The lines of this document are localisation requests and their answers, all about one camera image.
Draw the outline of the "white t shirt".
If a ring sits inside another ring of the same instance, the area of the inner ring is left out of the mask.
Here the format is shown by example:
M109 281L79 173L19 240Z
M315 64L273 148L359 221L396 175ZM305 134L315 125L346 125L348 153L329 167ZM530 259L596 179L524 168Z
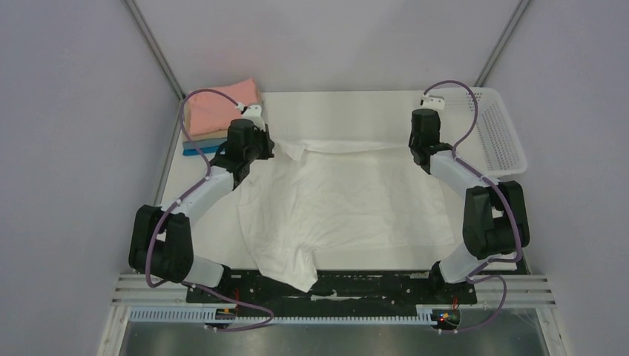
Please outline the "white t shirt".
M403 148L324 153L282 147L240 184L245 246L264 276L300 291L317 282L320 253L432 251L457 243L438 180Z

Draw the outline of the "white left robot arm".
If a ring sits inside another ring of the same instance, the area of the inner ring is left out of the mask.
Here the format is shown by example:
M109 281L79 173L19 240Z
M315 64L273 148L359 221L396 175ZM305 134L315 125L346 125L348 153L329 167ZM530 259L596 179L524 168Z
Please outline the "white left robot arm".
M136 212L128 262L143 274L172 283L204 286L215 303L227 301L232 282L227 266L194 253L192 230L199 219L248 176L255 160L271 159L274 143L260 117L235 119L227 140L210 160L209 172L169 205L144 205Z

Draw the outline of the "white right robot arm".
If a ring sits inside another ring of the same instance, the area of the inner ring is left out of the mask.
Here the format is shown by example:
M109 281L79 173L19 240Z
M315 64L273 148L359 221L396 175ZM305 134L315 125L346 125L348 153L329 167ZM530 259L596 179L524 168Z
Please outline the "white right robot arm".
M409 150L422 170L445 183L464 201L462 243L429 273L430 297L446 303L458 293L458 284L474 284L477 274L491 263L517 263L530 241L522 187L481 173L455 155L441 141L437 111L412 112Z

